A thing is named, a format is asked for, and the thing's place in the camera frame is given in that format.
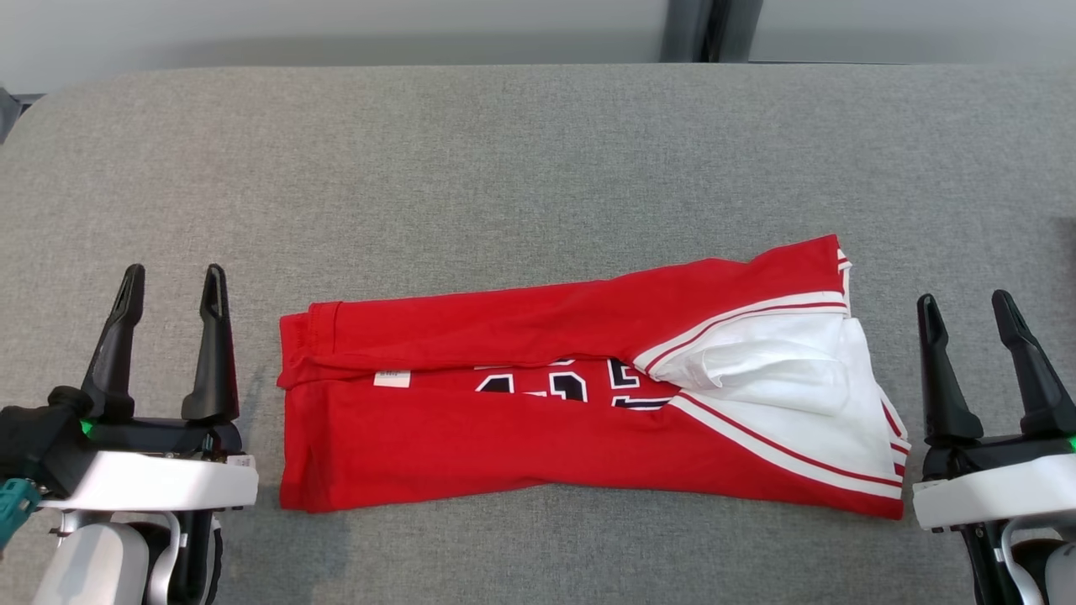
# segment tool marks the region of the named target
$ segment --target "red jersey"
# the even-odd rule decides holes
[[[908,444],[830,236],[750,263],[281,320],[285,508],[546,482],[898,518]]]

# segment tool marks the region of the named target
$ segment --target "white tag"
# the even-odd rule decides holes
[[[411,371],[406,369],[379,371],[373,375],[373,385],[407,389],[411,385]]]
[[[236,466],[250,466],[257,470],[257,467],[254,466],[254,456],[251,454],[229,455],[225,463]]]

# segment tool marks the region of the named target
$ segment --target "printed number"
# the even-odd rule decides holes
[[[620,360],[609,360],[609,386],[613,389],[638,389],[639,377],[627,375],[628,365]]]
[[[476,391],[483,393],[514,393],[515,377],[511,374],[495,374],[485,377]],[[560,395],[562,399],[574,402],[586,400],[586,381],[574,371],[557,371],[549,375],[549,393]],[[527,392],[527,395],[547,396],[546,391]]]
[[[635,399],[628,397],[627,395],[622,395],[612,398],[612,405],[618,408],[628,408],[633,410],[655,410],[665,404],[669,403],[671,397],[662,397],[660,399]]]
[[[574,371],[558,371],[549,375],[549,392],[562,399],[586,400],[586,381]]]
[[[510,374],[495,374],[485,377],[476,391],[484,393],[514,393],[515,384]]]

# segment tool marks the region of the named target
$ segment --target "gray fabric surface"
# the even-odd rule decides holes
[[[964,393],[1015,431],[989,295],[1076,388],[1076,71],[893,66],[213,69],[39,101],[0,147],[0,404],[77,384],[128,263],[131,391],[189,391],[202,272],[228,271],[258,506],[224,518],[220,602],[968,603],[952,535],[714,496],[551,486],[282,511],[277,320],[313,300],[747,259],[837,233],[879,383],[921,444],[915,300]],[[28,602],[37,516],[0,564]]]

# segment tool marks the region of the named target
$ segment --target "robotic arm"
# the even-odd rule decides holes
[[[1002,342],[1013,354],[1024,416],[1020,434],[983,437],[946,344],[937,301],[919,299],[926,444],[912,504],[923,529],[964,539],[978,605],[1076,603],[1076,406],[1005,291],[993,295]],[[1063,538],[1017,543],[1017,530]]]
[[[253,505],[258,476],[239,417],[224,270],[210,265],[193,392],[179,419],[134,418],[131,341],[145,270],[131,265],[81,389],[0,411],[0,548],[38,509],[60,510],[59,547],[36,605],[208,604],[223,541],[216,512]],[[154,522],[115,523],[113,513]]]

